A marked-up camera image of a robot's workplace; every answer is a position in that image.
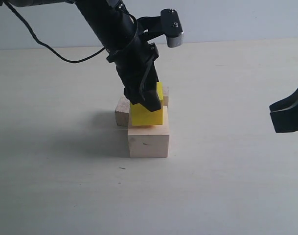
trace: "white table surface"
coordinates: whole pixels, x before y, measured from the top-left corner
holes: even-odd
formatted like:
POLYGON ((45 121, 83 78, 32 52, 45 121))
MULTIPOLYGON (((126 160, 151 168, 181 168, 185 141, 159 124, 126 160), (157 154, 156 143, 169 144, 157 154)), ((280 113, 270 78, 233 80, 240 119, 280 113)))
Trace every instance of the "white table surface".
POLYGON ((0 51, 0 235, 298 235, 298 132, 269 116, 298 87, 298 39, 159 50, 167 159, 128 158, 106 52, 0 51))

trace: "large wooden block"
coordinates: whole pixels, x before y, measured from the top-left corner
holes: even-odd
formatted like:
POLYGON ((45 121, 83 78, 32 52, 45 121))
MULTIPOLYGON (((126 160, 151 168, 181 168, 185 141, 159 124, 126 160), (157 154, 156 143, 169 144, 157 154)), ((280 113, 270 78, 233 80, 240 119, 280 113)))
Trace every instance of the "large wooden block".
MULTIPOLYGON (((162 83, 157 83, 157 93, 163 107, 162 83)), ((130 113, 133 126, 163 125, 163 109, 150 112, 142 104, 131 104, 130 113)))
POLYGON ((128 125, 128 144, 131 158, 166 158, 169 148, 169 123, 167 107, 163 106, 163 125, 128 125))
MULTIPOLYGON (((168 107, 169 87, 163 87, 164 106, 168 107)), ((130 101, 123 95, 115 109, 115 118, 118 126, 128 127, 130 101)))

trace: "black robotic arm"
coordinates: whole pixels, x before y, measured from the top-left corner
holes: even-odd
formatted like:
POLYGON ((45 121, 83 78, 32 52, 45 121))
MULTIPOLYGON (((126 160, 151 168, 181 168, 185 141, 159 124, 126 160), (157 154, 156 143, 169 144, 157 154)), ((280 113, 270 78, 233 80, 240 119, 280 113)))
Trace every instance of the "black robotic arm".
POLYGON ((161 109, 154 66, 159 53, 156 45, 148 41, 165 35, 169 47, 183 43, 183 29, 174 9, 161 11, 159 17, 137 20, 122 0, 0 0, 0 6, 3 2, 17 7, 74 3, 109 53, 107 60, 116 64, 125 96, 151 112, 161 109))

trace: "yellow cube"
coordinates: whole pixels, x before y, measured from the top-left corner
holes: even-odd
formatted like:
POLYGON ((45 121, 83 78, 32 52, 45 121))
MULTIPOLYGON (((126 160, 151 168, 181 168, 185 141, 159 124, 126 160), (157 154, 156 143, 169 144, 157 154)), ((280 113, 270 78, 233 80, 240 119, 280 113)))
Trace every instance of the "yellow cube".
POLYGON ((162 106, 160 110, 150 112, 141 104, 130 104, 132 126, 163 125, 163 89, 161 82, 157 83, 157 92, 162 106))

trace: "wall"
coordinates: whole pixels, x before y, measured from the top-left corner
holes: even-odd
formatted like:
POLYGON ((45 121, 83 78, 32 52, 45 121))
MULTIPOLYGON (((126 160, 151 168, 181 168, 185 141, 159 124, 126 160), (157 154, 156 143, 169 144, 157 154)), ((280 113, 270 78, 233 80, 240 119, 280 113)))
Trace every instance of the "wall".
MULTIPOLYGON (((125 0, 136 17, 178 10, 185 42, 298 37, 298 0, 125 0)), ((19 8, 39 38, 53 47, 100 45, 74 5, 19 8)), ((156 40, 165 43, 163 37, 156 40)), ((38 46, 24 25, 0 7, 0 49, 38 46)))

